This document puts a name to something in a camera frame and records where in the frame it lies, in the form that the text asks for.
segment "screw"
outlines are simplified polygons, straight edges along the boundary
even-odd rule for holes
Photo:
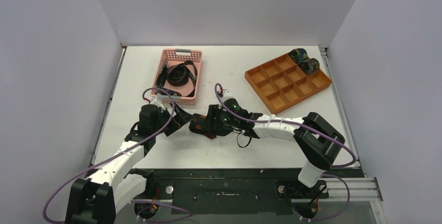
[[[279,186],[278,187],[278,192],[280,193],[280,194],[284,194],[284,190],[286,189],[286,187],[284,186],[284,185],[281,185],[281,186]]]
[[[174,191],[174,187],[173,186],[167,186],[166,187],[166,193],[167,194],[172,194],[173,191]]]

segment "black cable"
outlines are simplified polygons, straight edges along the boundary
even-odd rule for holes
[[[241,129],[239,129],[239,128],[235,128],[234,126],[232,126],[232,124],[231,124],[230,122],[229,122],[228,124],[229,124],[229,127],[230,127],[231,129],[235,130],[235,131],[238,131],[238,132],[241,132],[241,131],[242,131]]]
[[[132,128],[130,128],[130,132],[134,132],[134,131],[135,131],[135,128],[137,127],[137,125],[138,125],[138,122],[135,122],[135,123],[133,124]]]
[[[249,146],[250,143],[252,142],[252,137],[249,137],[249,142],[248,142],[245,146],[241,146],[241,145],[239,145],[239,141],[238,141],[238,137],[239,137],[240,134],[241,134],[241,133],[239,133],[239,134],[236,136],[236,143],[238,144],[238,147],[240,147],[240,148],[245,148],[245,147]]]
[[[240,134],[241,133],[241,130],[240,129],[236,129],[236,128],[232,128],[234,131],[232,131],[233,133],[237,133],[237,134]]]
[[[287,189],[284,188],[284,198],[286,199],[287,203],[290,207],[293,207],[291,200],[289,200],[289,197],[287,196]]]
[[[307,207],[310,207],[310,205],[319,197],[319,195],[324,191],[324,190],[326,190],[326,188],[327,188],[327,186],[326,185],[324,185],[324,187],[319,191],[319,192],[317,192],[317,194],[315,195],[315,197],[313,197],[313,199],[307,204]]]
[[[143,100],[148,101],[150,103],[151,100],[149,100],[145,95],[146,95],[147,91],[144,91],[143,94],[141,95],[143,97]]]

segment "black belt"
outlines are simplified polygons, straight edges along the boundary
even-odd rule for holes
[[[192,72],[189,70],[189,68],[186,65],[192,65],[193,71],[195,75],[192,74]],[[180,63],[178,65],[167,67],[167,62],[164,64],[161,73],[159,74],[158,78],[156,79],[155,85],[163,90],[165,90],[167,93],[169,93],[172,96],[182,96],[181,93],[169,90],[164,88],[164,84],[166,83],[166,80],[169,82],[170,85],[174,87],[181,87],[186,85],[189,82],[189,78],[193,83],[193,90],[189,95],[186,95],[188,97],[193,97],[195,95],[195,88],[197,87],[197,77],[198,77],[198,71],[195,64],[187,60],[184,63]]]

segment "wire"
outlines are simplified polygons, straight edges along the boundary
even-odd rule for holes
[[[233,112],[232,110],[230,110],[230,109],[229,109],[229,108],[223,103],[223,101],[221,100],[220,95],[218,95],[218,87],[222,88],[221,84],[219,84],[219,83],[215,84],[215,95],[216,95],[216,98],[218,99],[219,104],[221,104],[221,106],[222,106],[227,112],[229,112],[230,114],[232,114],[232,115],[235,116],[236,118],[238,118],[238,119],[240,119],[240,120],[243,120],[243,121],[254,122],[254,123],[268,123],[268,121],[264,121],[264,120],[261,120],[261,121],[258,121],[258,120],[252,120],[252,119],[248,119],[248,118],[245,118],[245,117],[242,117],[242,116],[239,116],[239,115],[235,114],[235,112]],[[328,135],[326,135],[326,134],[324,134],[324,133],[321,133],[321,132],[317,131],[316,129],[314,129],[314,128],[312,128],[312,127],[309,127],[309,126],[304,125],[304,124],[302,124],[302,123],[298,123],[298,122],[294,122],[294,121],[287,121],[287,120],[271,120],[270,122],[282,122],[282,123],[287,123],[287,124],[298,125],[298,126],[300,126],[300,127],[302,127],[302,128],[305,128],[305,129],[307,129],[307,130],[309,130],[309,131],[311,131],[311,132],[313,132],[313,133],[315,133],[315,134],[318,134],[318,135],[322,136],[323,138],[325,138],[325,139],[327,139],[327,140],[329,140],[329,141],[331,141],[331,142],[337,144],[338,146],[342,147],[344,150],[346,150],[346,151],[351,155],[351,157],[352,157],[352,161],[349,162],[349,163],[346,163],[346,164],[332,166],[333,168],[344,168],[344,167],[350,166],[350,165],[352,165],[352,164],[354,164],[354,163],[356,162],[356,156],[354,155],[353,151],[351,151],[351,149],[349,149],[348,147],[346,147],[345,145],[343,145],[343,144],[340,143],[339,141],[337,141],[337,140],[335,140],[335,139],[329,137]]]
[[[317,206],[319,208],[319,197],[316,198],[316,203],[315,203],[315,205],[313,205],[313,208],[315,208],[315,206]]]
[[[146,137],[145,139],[141,140],[140,142],[138,142],[137,144],[133,145],[132,147],[129,147],[129,148],[127,148],[126,150],[121,151],[120,153],[118,153],[118,154],[116,154],[116,155],[114,155],[114,156],[112,156],[112,157],[110,157],[110,158],[108,158],[108,159],[106,159],[106,160],[104,160],[104,161],[102,161],[102,162],[100,162],[100,163],[97,163],[97,164],[95,164],[95,165],[93,165],[93,166],[91,166],[91,167],[89,167],[89,168],[87,168],[87,169],[85,169],[85,170],[79,172],[79,173],[76,174],[75,176],[73,176],[73,177],[69,178],[67,181],[65,181],[62,185],[60,185],[60,186],[59,186],[59,187],[58,187],[58,188],[57,188],[57,189],[56,189],[56,190],[55,190],[55,191],[49,196],[49,199],[48,199],[47,202],[44,204],[42,215],[43,215],[43,219],[44,219],[45,221],[47,221],[47,222],[49,222],[49,223],[52,223],[52,224],[63,224],[63,223],[65,223],[63,220],[53,220],[53,219],[49,218],[49,217],[47,216],[47,207],[48,207],[49,204],[51,203],[52,199],[58,194],[58,192],[60,192],[60,191],[61,191],[61,190],[67,185],[67,184],[69,184],[71,181],[75,180],[76,178],[82,176],[83,174],[85,174],[85,173],[91,171],[92,169],[95,169],[95,168],[97,168],[97,167],[99,167],[99,166],[101,166],[101,165],[104,165],[104,164],[110,162],[111,160],[114,160],[114,159],[117,158],[117,157],[120,157],[120,156],[123,155],[124,153],[131,151],[132,149],[136,148],[137,146],[140,146],[140,145],[142,145],[143,143],[145,143],[146,141],[150,140],[151,138],[153,138],[153,137],[159,135],[159,134],[160,134],[160,133],[166,128],[166,126],[170,123],[170,121],[172,121],[172,118],[174,117],[174,113],[175,113],[175,102],[174,102],[174,99],[171,97],[171,95],[169,95],[168,93],[166,93],[166,91],[164,91],[164,90],[162,90],[162,89],[159,89],[159,88],[148,88],[147,90],[145,90],[145,91],[143,92],[143,97],[144,97],[144,94],[145,94],[147,91],[149,91],[149,90],[153,90],[153,89],[155,89],[155,90],[159,90],[159,91],[165,93],[165,94],[170,98],[171,105],[172,105],[172,112],[170,113],[170,117],[169,117],[169,119],[167,119],[166,123],[165,123],[160,129],[158,129],[155,133],[149,135],[148,137]]]
[[[151,102],[151,100],[149,100],[149,99],[145,96],[146,92],[147,92],[147,90],[145,90],[145,91],[143,92],[143,94],[142,94],[143,100],[148,101],[148,102]]]
[[[152,201],[146,201],[146,200],[131,200],[131,202],[132,203],[148,203],[148,204],[151,204],[151,205],[153,204]],[[169,223],[169,222],[173,222],[173,221],[177,221],[177,220],[187,219],[187,218],[193,216],[193,214],[190,211],[188,211],[188,210],[186,210],[184,208],[176,207],[176,206],[169,205],[169,204],[164,204],[164,203],[161,203],[161,202],[155,202],[155,205],[172,208],[172,209],[181,211],[183,213],[186,213],[187,215],[180,216],[180,217],[173,218],[173,219],[168,219],[168,220],[150,220],[150,219],[147,219],[146,222],[150,222],[150,223]],[[140,214],[143,213],[144,211],[146,211],[148,208],[150,208],[150,206],[149,207],[145,207],[142,210],[138,211],[137,216],[140,216]]]
[[[240,147],[240,148],[248,147],[250,145],[250,143],[252,142],[252,137],[251,136],[249,137],[249,142],[245,146],[241,146],[241,145],[239,145],[239,142],[238,142],[238,137],[240,134],[241,133],[238,133],[238,135],[236,136],[236,143],[238,144],[238,147]]]
[[[315,200],[319,199],[319,195],[324,192],[324,190],[327,189],[327,186],[324,186],[321,190],[319,190],[319,192],[317,192],[317,194],[313,197],[313,199],[307,204],[307,207],[310,206],[310,204],[312,204]]]
[[[267,121],[264,121],[264,120],[262,120],[262,121],[251,120],[251,119],[247,119],[247,118],[245,118],[245,117],[238,116],[237,114],[235,114],[235,112],[233,112],[232,110],[230,110],[230,109],[229,109],[229,108],[223,103],[223,101],[221,100],[221,97],[220,97],[220,95],[218,94],[218,87],[222,88],[221,84],[219,84],[219,83],[215,84],[215,96],[216,96],[216,98],[218,99],[219,104],[220,104],[220,105],[221,105],[221,106],[222,106],[227,112],[229,112],[231,115],[235,116],[236,118],[238,118],[238,119],[240,119],[240,120],[247,121],[247,122],[254,122],[254,123],[267,123]],[[326,135],[326,134],[324,134],[324,133],[321,133],[320,131],[317,131],[316,129],[314,129],[314,128],[312,128],[312,127],[309,127],[309,126],[304,125],[304,124],[302,124],[302,123],[298,123],[298,122],[294,122],[294,121],[287,121],[287,120],[271,120],[270,122],[282,122],[282,123],[287,123],[287,124],[298,125],[298,126],[300,126],[300,127],[302,127],[302,128],[305,128],[305,129],[307,129],[307,130],[309,130],[309,131],[311,131],[311,132],[313,132],[313,133],[316,133],[316,134],[322,136],[323,138],[325,138],[325,139],[327,139],[327,140],[329,140],[329,141],[331,141],[331,142],[337,144],[338,146],[342,147],[344,150],[346,150],[346,151],[351,155],[351,157],[352,157],[352,161],[351,161],[351,162],[346,163],[346,164],[342,164],[342,165],[335,165],[335,166],[332,166],[332,168],[344,168],[344,167],[350,166],[350,165],[352,165],[352,164],[354,164],[354,163],[356,162],[356,156],[354,155],[353,151],[351,151],[351,149],[349,149],[348,147],[346,147],[346,146],[343,145],[342,143],[338,142],[337,140],[335,140],[335,139],[329,137],[328,135]],[[326,177],[326,178],[335,178],[335,179],[338,179],[338,180],[340,180],[340,181],[342,181],[342,182],[344,183],[344,185],[345,185],[345,187],[346,187],[346,189],[347,189],[347,202],[345,203],[344,207],[343,207],[340,211],[338,211],[336,214],[331,215],[331,216],[329,216],[329,217],[324,217],[324,218],[314,219],[313,221],[321,221],[321,220],[329,220],[329,219],[333,219],[333,218],[335,218],[336,216],[342,214],[345,210],[347,210],[348,205],[350,204],[350,189],[348,188],[347,183],[346,183],[341,177],[338,177],[338,176],[329,175],[329,174],[323,174],[322,176],[323,176],[323,177]]]
[[[287,189],[284,189],[283,194],[284,194],[284,198],[286,199],[287,203],[291,207],[292,203],[291,203],[291,200],[289,200],[289,197],[287,196]]]
[[[130,128],[130,132],[134,132],[134,131],[135,131],[135,128],[137,127],[137,125],[138,125],[138,122],[135,122],[135,123],[132,125],[132,128]]]
[[[323,218],[317,218],[317,219],[316,219],[316,218],[315,218],[315,219],[306,219],[306,218],[304,218],[304,217],[301,216],[301,219],[302,219],[302,220],[307,220],[307,221],[322,221],[322,220],[330,220],[330,219],[333,219],[333,218],[339,216],[340,214],[342,214],[345,210],[347,210],[348,205],[350,204],[350,189],[348,188],[348,184],[347,184],[347,183],[346,183],[341,177],[339,177],[339,176],[334,176],[334,175],[329,175],[329,174],[326,174],[326,173],[323,174],[322,177],[326,177],[326,178],[335,178],[335,179],[338,179],[338,180],[340,180],[341,182],[343,182],[343,183],[344,183],[344,186],[345,186],[346,189],[347,189],[347,201],[346,201],[344,207],[343,207],[340,211],[338,211],[337,213],[335,213],[334,215],[330,215],[330,216],[323,217]],[[294,212],[295,212],[297,215],[300,216],[300,214],[296,211],[296,209],[294,209]]]
[[[154,197],[152,198],[152,200],[156,200],[156,199],[158,198],[158,196],[159,196],[159,188],[156,188],[156,196],[154,196]],[[151,204],[151,208],[150,208],[150,210],[152,210],[154,206],[155,206],[155,204]]]

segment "black strap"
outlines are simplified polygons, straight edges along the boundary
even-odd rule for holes
[[[238,133],[238,135],[236,136],[236,143],[238,144],[238,147],[240,147],[240,148],[248,147],[250,145],[250,143],[252,142],[252,137],[251,136],[249,137],[249,142],[245,146],[241,146],[241,145],[239,145],[239,141],[238,141],[238,137],[240,134],[241,133]]]
[[[189,68],[186,65],[193,66],[193,71],[195,75],[192,74],[192,72],[189,70]],[[170,85],[175,87],[180,87],[187,84],[190,78],[193,84],[193,90],[189,95],[186,96],[192,97],[195,95],[195,88],[197,87],[197,77],[198,77],[197,67],[191,60],[187,60],[184,63],[170,67],[167,67],[167,62],[166,62],[155,84],[157,87],[166,90],[167,93],[169,93],[172,96],[182,96],[181,93],[174,90],[165,89],[163,88],[163,86],[167,80]]]
[[[127,134],[127,136],[125,137],[125,141],[131,141],[132,137],[136,134],[136,130],[135,128],[138,126],[138,122],[135,122],[134,125],[132,126],[132,128],[130,128],[129,133]]]

